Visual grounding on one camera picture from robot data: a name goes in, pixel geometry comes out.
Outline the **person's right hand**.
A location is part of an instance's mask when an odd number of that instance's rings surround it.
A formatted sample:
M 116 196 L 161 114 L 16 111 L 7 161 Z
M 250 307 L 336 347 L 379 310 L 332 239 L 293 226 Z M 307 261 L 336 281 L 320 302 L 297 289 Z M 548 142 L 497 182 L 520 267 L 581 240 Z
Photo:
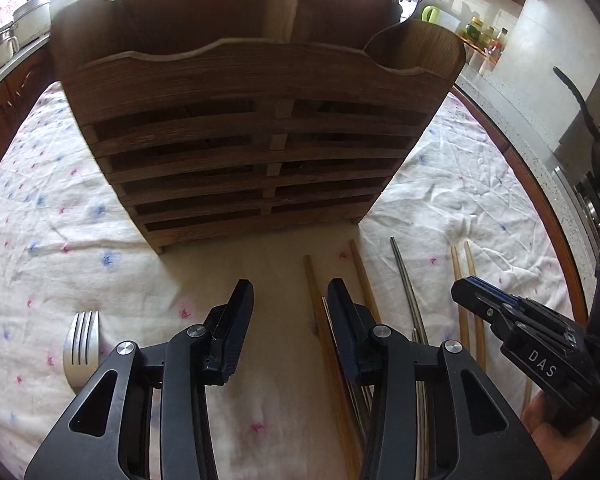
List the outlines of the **person's right hand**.
M 594 431 L 592 419 L 563 436 L 548 421 L 547 398 L 540 391 L 521 414 L 524 428 L 529 431 L 550 468 L 553 479 L 562 478 L 582 454 Z

